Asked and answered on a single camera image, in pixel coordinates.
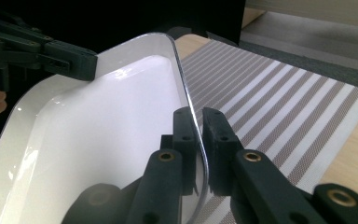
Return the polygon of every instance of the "screw hole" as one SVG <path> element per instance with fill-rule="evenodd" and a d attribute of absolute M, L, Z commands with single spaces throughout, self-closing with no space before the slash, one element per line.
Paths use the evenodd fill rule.
<path fill-rule="evenodd" d="M 171 152 L 163 152 L 158 155 L 158 158 L 161 161 L 171 161 L 174 158 L 174 155 Z"/>
<path fill-rule="evenodd" d="M 254 152 L 247 152 L 243 155 L 247 161 L 261 161 L 261 156 Z"/>
<path fill-rule="evenodd" d="M 327 191 L 327 196 L 339 205 L 345 207 L 354 207 L 356 206 L 356 200 L 347 192 L 341 189 L 330 189 Z"/>

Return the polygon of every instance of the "gray striped mat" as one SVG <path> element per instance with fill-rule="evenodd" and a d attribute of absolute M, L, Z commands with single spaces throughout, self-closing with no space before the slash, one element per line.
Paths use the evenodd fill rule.
<path fill-rule="evenodd" d="M 199 125 L 225 113 L 245 148 L 264 152 L 312 192 L 358 122 L 358 88 L 211 40 L 182 60 Z M 197 223 L 235 223 L 228 197 L 208 195 Z"/>

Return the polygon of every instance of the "clamp arm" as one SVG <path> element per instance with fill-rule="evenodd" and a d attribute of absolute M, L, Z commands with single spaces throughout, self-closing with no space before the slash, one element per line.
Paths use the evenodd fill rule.
<path fill-rule="evenodd" d="M 91 81 L 97 61 L 92 50 L 55 40 L 0 11 L 0 91 L 9 90 L 10 65 Z"/>

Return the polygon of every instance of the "beige cabinet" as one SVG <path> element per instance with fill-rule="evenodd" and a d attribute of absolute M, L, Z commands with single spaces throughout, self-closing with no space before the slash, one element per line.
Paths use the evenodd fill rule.
<path fill-rule="evenodd" d="M 246 7 L 358 25 L 358 0 L 246 0 Z"/>

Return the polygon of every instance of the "white stripe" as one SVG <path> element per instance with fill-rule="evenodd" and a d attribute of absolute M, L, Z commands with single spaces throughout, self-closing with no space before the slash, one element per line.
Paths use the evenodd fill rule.
<path fill-rule="evenodd" d="M 254 57 L 256 57 L 256 55 L 254 55 L 254 54 L 253 54 L 253 55 L 249 54 L 248 56 L 251 56 L 251 58 L 250 58 L 249 60 L 251 60 L 251 59 L 253 59 Z M 213 87 L 213 88 L 212 88 L 212 89 L 208 89 L 207 91 L 210 92 L 210 91 L 213 91 L 213 90 L 219 88 L 219 87 L 222 85 L 222 83 L 224 83 L 225 80 L 232 78 L 232 74 L 235 74 L 235 73 L 230 73 L 230 74 L 226 75 L 225 73 L 227 72 L 227 70 L 229 70 L 229 68 L 232 68 L 232 67 L 235 68 L 239 63 L 242 63 L 242 65 L 240 66 L 240 68 L 244 67 L 245 65 L 248 64 L 248 62 L 245 62 L 245 63 L 244 63 L 243 61 L 244 61 L 245 59 L 247 59 L 248 56 L 246 56 L 245 58 L 243 58 L 243 56 L 241 56 L 241 55 L 237 55 L 236 58 L 228 58 L 228 57 L 226 57 L 226 59 L 223 60 L 223 61 L 221 61 L 221 63 L 216 63 L 216 64 L 214 65 L 213 69 L 210 69 L 209 72 L 205 72 L 205 74 L 208 76 L 208 78 L 205 79 L 205 80 L 203 80 L 203 82 L 206 82 L 206 81 L 208 81 L 209 79 L 212 79 L 212 78 L 214 79 L 214 82 L 215 82 L 218 77 L 214 76 L 214 74 L 217 74 L 218 76 L 220 76 L 220 77 L 223 78 L 223 80 L 219 80 L 219 82 L 217 83 L 217 85 L 214 85 L 214 82 L 212 82 L 212 83 L 209 85 L 209 88 L 211 88 L 211 87 Z M 226 61 L 237 61 L 237 62 L 234 63 L 234 64 L 230 64 L 230 63 L 227 63 Z M 213 71 L 213 74 L 211 74 L 211 71 L 214 70 L 216 67 L 220 67 L 219 70 Z M 198 86 L 196 86 L 196 87 L 192 90 L 193 92 L 196 92 L 197 89 L 199 89 L 199 88 L 202 87 L 199 83 L 197 83 L 197 84 L 198 84 Z M 206 91 L 206 88 L 204 88 L 204 90 L 202 90 L 202 91 L 198 91 L 197 94 L 194 94 L 194 95 L 193 95 L 193 97 L 198 97 L 201 93 L 204 93 L 205 91 Z"/>
<path fill-rule="evenodd" d="M 229 202 L 230 202 L 230 197 L 226 197 L 219 204 L 219 206 L 216 208 L 216 210 L 214 210 L 214 212 L 211 214 L 211 216 L 205 220 L 204 223 L 219 224 L 223 220 L 223 218 L 226 216 L 226 214 L 231 210 Z"/>
<path fill-rule="evenodd" d="M 310 165 L 297 186 L 308 193 L 312 193 L 319 183 L 330 163 L 346 143 L 348 137 L 358 123 L 358 100 L 353 104 L 345 118 L 338 125 L 321 152 Z"/>
<path fill-rule="evenodd" d="M 219 64 L 226 64 L 227 66 L 229 66 L 229 63 L 225 63 L 224 60 L 220 60 L 221 58 L 223 58 L 223 56 L 228 55 L 229 53 L 231 53 L 233 49 L 227 50 L 225 52 L 224 55 L 220 55 L 218 53 L 216 54 L 212 54 L 212 57 L 208 57 L 208 60 L 206 61 L 199 61 L 199 63 L 197 63 L 197 68 L 193 69 L 191 71 L 192 77 L 194 77 L 194 79 L 190 79 L 189 81 L 191 81 L 191 84 L 189 85 L 189 87 L 194 86 L 195 83 L 198 83 L 199 80 L 203 79 L 205 76 L 208 76 L 208 73 L 205 72 L 205 70 L 209 69 L 210 67 L 215 68 L 217 67 Z"/>
<path fill-rule="evenodd" d="M 243 88 L 240 92 L 238 92 L 234 97 L 232 97 L 225 105 L 222 106 L 220 111 L 222 113 L 228 112 L 228 110 L 234 106 L 249 90 L 253 89 L 255 85 L 257 85 L 263 78 L 265 78 L 274 68 L 276 68 L 280 62 L 274 61 L 270 64 L 264 71 L 260 73 L 257 77 L 255 77 L 246 88 Z"/>
<path fill-rule="evenodd" d="M 201 53 L 199 53 L 198 55 L 197 55 L 197 57 L 195 57 L 195 58 L 193 58 L 193 59 L 191 59 L 191 60 L 186 60 L 186 67 L 185 67 L 185 69 L 186 70 L 192 70 L 194 67 L 196 67 L 196 66 L 198 66 L 200 63 L 205 63 L 204 61 L 202 61 L 202 60 L 198 60 L 198 58 L 201 58 L 201 59 L 207 59 L 207 58 L 209 58 L 208 56 L 210 56 L 210 55 L 219 55 L 218 53 L 217 53 L 217 51 L 221 51 L 222 50 L 222 48 L 224 47 L 224 45 L 217 45 L 217 46 L 215 46 L 215 48 L 214 47 L 211 47 L 211 48 L 207 48 L 206 50 L 204 50 L 204 51 L 199 51 L 199 52 L 201 52 Z"/>
<path fill-rule="evenodd" d="M 244 105 L 241 106 L 241 108 L 238 109 L 237 112 L 235 112 L 231 118 L 228 119 L 228 122 L 230 124 L 234 124 L 235 122 L 237 122 L 239 119 L 242 118 L 242 116 L 250 109 L 252 108 L 252 106 L 254 106 L 255 104 L 257 104 L 260 99 L 262 97 L 264 97 L 264 95 L 266 94 L 266 92 L 268 92 L 270 89 L 272 89 L 276 83 L 284 76 L 287 74 L 287 72 L 292 69 L 293 66 L 291 65 L 286 65 L 283 67 L 283 69 L 281 71 L 279 71 L 276 75 L 273 76 L 273 78 L 271 80 L 269 80 L 266 85 L 264 85 L 256 94 L 254 97 L 252 97 L 248 102 L 246 102 Z M 238 137 L 241 139 L 244 135 L 245 135 L 245 125 L 239 129 L 237 131 L 237 135 Z"/>
<path fill-rule="evenodd" d="M 290 156 L 287 158 L 285 163 L 281 167 L 281 172 L 284 175 L 289 175 L 290 172 L 295 168 L 296 164 L 301 160 L 304 153 L 309 149 L 318 135 L 322 132 L 327 123 L 332 119 L 336 111 L 348 97 L 348 95 L 353 90 L 353 86 L 345 85 L 337 94 L 337 96 L 331 101 L 327 106 L 322 115 L 316 120 L 312 128 L 307 132 L 303 137 L 301 142 L 296 146 Z"/>
<path fill-rule="evenodd" d="M 300 126 L 308 118 L 310 113 L 315 109 L 315 106 L 319 104 L 326 93 L 336 84 L 334 79 L 327 79 L 324 85 L 313 95 L 307 105 L 301 110 L 300 113 L 293 119 L 291 124 L 282 130 L 281 136 L 277 138 L 274 144 L 271 145 L 266 155 L 273 160 L 275 156 L 282 150 L 282 147 L 289 141 L 289 139 L 297 132 Z"/>
<path fill-rule="evenodd" d="M 290 100 L 284 105 L 281 110 L 269 121 L 268 124 L 255 136 L 254 139 L 247 146 L 248 148 L 258 148 L 261 143 L 266 139 L 266 136 L 269 136 L 271 132 L 278 126 L 278 124 L 285 118 L 285 116 L 290 113 L 293 108 L 298 104 L 305 93 L 315 84 L 315 82 L 320 78 L 320 76 L 312 75 L 302 86 L 298 89 L 296 93 L 290 98 Z"/>
<path fill-rule="evenodd" d="M 257 122 L 264 118 L 264 116 L 270 111 L 270 109 L 282 99 L 282 97 L 304 75 L 304 73 L 305 70 L 298 70 L 296 73 L 294 73 L 293 76 L 289 78 L 289 80 L 287 80 L 287 82 L 285 82 L 282 87 L 271 98 L 269 98 L 269 100 L 266 101 L 266 103 L 255 113 L 254 116 L 252 116 L 251 118 L 247 118 L 248 120 L 246 120 L 243 126 L 238 130 L 237 136 L 242 139 L 257 124 Z M 278 82 L 278 80 L 271 81 L 273 84 L 276 84 Z"/>

